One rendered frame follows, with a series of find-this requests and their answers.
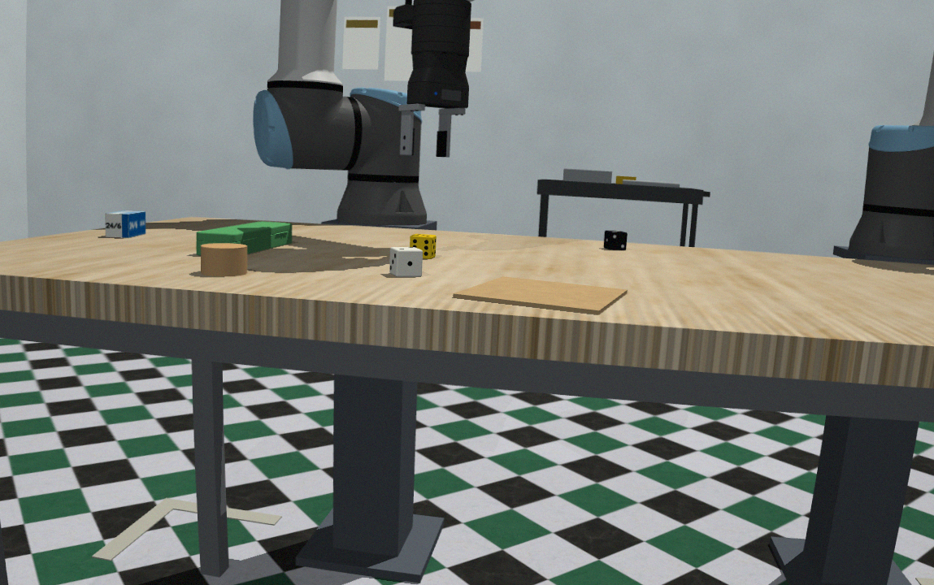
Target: black die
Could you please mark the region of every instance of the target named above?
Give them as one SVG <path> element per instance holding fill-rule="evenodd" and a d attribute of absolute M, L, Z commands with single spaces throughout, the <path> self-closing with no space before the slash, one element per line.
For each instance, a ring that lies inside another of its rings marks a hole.
<path fill-rule="evenodd" d="M 604 249 L 626 249 L 626 236 L 623 231 L 607 230 L 604 232 Z"/>

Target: tiled floor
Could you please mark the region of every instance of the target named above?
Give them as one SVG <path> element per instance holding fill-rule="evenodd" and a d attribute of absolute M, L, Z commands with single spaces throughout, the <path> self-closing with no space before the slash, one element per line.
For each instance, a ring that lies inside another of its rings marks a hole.
<path fill-rule="evenodd" d="M 228 366 L 224 380 L 228 504 L 282 516 L 229 521 L 247 559 L 229 573 L 378 583 L 293 563 L 332 507 L 332 378 Z M 210 582 L 187 512 L 91 557 L 155 502 L 195 501 L 191 390 L 187 360 L 0 340 L 12 585 Z M 769 536 L 805 536 L 823 432 L 823 416 L 435 384 L 417 421 L 415 512 L 445 518 L 425 585 L 769 584 Z M 894 559 L 934 578 L 934 423 Z"/>

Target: wooden tabletop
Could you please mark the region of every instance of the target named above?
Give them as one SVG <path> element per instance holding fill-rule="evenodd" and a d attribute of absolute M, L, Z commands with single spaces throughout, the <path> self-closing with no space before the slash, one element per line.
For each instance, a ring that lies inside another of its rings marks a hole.
<path fill-rule="evenodd" d="M 423 276 L 389 276 L 415 229 L 292 226 L 249 273 L 199 274 L 195 234 L 150 222 L 0 243 L 0 310 L 411 349 L 934 388 L 934 266 L 431 230 Z M 453 293 L 501 277 L 626 289 L 600 314 Z"/>

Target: green object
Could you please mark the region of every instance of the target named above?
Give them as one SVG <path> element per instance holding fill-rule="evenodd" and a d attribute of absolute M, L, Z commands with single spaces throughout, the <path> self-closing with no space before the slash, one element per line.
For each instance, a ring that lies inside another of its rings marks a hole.
<path fill-rule="evenodd" d="M 289 244 L 291 223 L 252 222 L 196 232 L 196 254 L 203 244 L 245 244 L 247 254 Z"/>

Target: wooden cylinder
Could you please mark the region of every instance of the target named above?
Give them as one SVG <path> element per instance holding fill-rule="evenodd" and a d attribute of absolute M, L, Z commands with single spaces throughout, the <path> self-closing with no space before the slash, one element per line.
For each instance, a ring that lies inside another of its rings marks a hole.
<path fill-rule="evenodd" d="M 199 271 L 202 276 L 240 276 L 246 274 L 245 244 L 203 244 L 199 247 Z"/>

